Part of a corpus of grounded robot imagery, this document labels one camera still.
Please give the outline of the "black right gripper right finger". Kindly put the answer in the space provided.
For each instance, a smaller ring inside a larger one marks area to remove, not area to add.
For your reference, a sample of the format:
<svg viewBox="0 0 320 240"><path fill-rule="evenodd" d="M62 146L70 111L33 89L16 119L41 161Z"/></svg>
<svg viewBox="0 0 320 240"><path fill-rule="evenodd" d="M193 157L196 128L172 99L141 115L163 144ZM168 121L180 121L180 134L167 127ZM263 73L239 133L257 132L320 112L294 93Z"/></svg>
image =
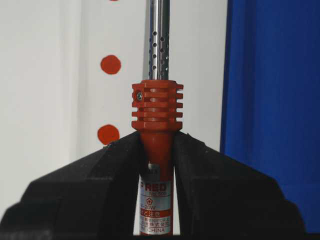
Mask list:
<svg viewBox="0 0 320 240"><path fill-rule="evenodd" d="M180 232L220 236L292 236L305 232L295 204L278 183L188 134L174 137Z"/></svg>

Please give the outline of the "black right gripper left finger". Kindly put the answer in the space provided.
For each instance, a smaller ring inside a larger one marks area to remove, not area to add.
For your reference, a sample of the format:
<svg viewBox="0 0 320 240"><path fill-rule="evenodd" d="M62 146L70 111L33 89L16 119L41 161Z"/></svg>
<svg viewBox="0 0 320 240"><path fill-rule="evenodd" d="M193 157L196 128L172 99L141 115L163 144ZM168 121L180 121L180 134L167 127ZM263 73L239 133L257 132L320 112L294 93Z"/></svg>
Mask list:
<svg viewBox="0 0 320 240"><path fill-rule="evenodd" d="M113 240L134 232L143 159L134 132L32 181L0 223L3 240Z"/></svg>

